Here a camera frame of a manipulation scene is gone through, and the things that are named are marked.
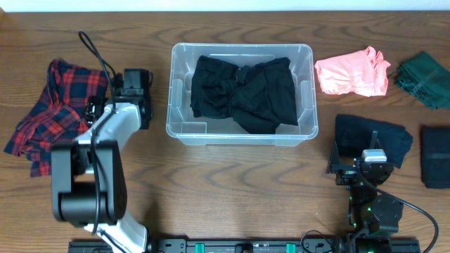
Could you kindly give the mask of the pink shirt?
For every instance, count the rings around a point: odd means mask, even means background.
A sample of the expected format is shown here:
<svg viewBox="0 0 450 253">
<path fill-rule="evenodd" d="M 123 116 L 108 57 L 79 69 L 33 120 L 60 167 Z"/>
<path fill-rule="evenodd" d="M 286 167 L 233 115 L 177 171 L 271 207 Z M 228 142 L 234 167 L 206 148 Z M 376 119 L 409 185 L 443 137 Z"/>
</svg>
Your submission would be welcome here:
<svg viewBox="0 0 450 253">
<path fill-rule="evenodd" d="M 329 95 L 355 93 L 384 96 L 390 63 L 372 46 L 364 50 L 316 61 L 314 67 L 322 92 Z"/>
</svg>

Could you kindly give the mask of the red navy plaid shirt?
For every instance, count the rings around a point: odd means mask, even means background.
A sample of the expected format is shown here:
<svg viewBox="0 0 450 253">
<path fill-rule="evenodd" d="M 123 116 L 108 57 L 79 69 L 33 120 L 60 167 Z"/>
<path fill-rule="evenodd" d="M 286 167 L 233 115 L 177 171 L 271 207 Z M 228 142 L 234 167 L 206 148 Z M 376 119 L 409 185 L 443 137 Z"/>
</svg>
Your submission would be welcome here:
<svg viewBox="0 0 450 253">
<path fill-rule="evenodd" d="M 92 96 L 104 97 L 108 80 L 103 71 L 51 61 L 46 85 L 30 112 L 17 124 L 4 152 L 26 156 L 30 176 L 51 175 L 51 148 L 70 142 L 91 126 L 84 109 Z"/>
</svg>

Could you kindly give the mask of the black fuzzy sweater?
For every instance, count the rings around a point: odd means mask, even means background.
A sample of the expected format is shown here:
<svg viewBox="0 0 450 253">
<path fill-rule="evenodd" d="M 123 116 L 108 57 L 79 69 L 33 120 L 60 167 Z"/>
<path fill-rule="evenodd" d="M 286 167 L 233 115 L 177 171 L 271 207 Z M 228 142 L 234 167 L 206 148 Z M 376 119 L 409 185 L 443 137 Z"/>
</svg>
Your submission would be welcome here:
<svg viewBox="0 0 450 253">
<path fill-rule="evenodd" d="M 200 56 L 191 84 L 193 116 L 231 118 L 249 134 L 275 134 L 282 124 L 297 126 L 289 66 L 286 57 L 240 67 Z"/>
</svg>

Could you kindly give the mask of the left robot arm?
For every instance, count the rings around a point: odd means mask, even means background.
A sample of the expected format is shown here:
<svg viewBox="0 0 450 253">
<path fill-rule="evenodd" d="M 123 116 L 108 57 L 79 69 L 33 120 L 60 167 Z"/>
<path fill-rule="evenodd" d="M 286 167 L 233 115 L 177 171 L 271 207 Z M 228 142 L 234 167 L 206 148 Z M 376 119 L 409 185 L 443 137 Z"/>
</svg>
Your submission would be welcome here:
<svg viewBox="0 0 450 253">
<path fill-rule="evenodd" d="M 92 124 L 69 143 L 51 151 L 52 209 L 58 221 L 82 227 L 100 240 L 72 241 L 69 252 L 342 252 L 340 239 L 320 235 L 299 240 L 185 240 L 150 237 L 148 229 L 127 210 L 127 187 L 120 151 L 153 116 L 152 72 L 131 68 L 108 80 L 112 99 L 88 99 Z"/>
</svg>

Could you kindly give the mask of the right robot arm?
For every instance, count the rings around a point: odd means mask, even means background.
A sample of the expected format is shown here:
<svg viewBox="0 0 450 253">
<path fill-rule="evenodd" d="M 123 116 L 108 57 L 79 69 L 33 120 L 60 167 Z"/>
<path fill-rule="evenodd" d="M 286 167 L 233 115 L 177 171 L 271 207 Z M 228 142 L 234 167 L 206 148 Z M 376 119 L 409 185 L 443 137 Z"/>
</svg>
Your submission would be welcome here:
<svg viewBox="0 0 450 253">
<path fill-rule="evenodd" d="M 343 164 L 338 147 L 333 146 L 327 172 L 335 175 L 335 184 L 349 190 L 349 224 L 355 229 L 347 234 L 343 252 L 391 252 L 390 239 L 399 230 L 404 205 L 379 192 L 378 186 L 390 177 L 394 164 L 372 133 L 367 149 L 353 164 Z"/>
</svg>

